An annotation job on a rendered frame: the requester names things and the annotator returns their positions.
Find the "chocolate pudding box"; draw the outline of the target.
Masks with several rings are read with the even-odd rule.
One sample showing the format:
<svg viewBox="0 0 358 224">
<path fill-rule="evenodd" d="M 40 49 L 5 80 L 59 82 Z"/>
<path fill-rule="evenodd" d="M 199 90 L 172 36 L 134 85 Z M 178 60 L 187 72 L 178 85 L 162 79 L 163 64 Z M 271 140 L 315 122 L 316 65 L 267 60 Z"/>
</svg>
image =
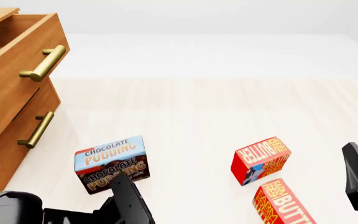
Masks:
<svg viewBox="0 0 358 224">
<path fill-rule="evenodd" d="M 108 190 L 119 173 L 133 181 L 146 179 L 150 171 L 143 137 L 134 136 L 77 151 L 74 171 L 90 195 Z"/>
</svg>

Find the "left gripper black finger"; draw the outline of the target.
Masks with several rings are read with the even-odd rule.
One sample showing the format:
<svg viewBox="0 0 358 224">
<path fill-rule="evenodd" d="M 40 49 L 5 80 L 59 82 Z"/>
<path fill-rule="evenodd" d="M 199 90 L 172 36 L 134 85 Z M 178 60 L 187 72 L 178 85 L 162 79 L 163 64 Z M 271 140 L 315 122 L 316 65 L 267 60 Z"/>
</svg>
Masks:
<svg viewBox="0 0 358 224">
<path fill-rule="evenodd" d="M 115 224 L 155 224 L 155 220 L 138 188 L 120 172 L 110 183 L 118 220 Z"/>
</svg>

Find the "red butter box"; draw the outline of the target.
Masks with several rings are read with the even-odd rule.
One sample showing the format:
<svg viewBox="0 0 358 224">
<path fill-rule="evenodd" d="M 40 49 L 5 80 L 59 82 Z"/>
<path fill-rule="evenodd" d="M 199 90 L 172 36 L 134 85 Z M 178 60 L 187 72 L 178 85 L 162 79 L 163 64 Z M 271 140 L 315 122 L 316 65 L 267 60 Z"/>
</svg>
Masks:
<svg viewBox="0 0 358 224">
<path fill-rule="evenodd" d="M 252 204 L 264 224 L 317 224 L 283 179 L 262 184 Z"/>
<path fill-rule="evenodd" d="M 281 171 L 291 150 L 277 137 L 268 138 L 238 149 L 231 172 L 241 186 Z"/>
</svg>

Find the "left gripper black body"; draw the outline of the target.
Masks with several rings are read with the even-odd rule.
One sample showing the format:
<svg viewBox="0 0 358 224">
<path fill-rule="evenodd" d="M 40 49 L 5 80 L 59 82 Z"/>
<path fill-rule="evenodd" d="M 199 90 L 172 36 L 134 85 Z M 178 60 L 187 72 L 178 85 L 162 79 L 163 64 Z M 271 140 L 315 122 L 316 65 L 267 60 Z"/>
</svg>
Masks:
<svg viewBox="0 0 358 224">
<path fill-rule="evenodd" d="M 109 197 L 101 208 L 92 213 L 45 208 L 43 224 L 116 224 L 118 221 L 115 200 Z"/>
</svg>

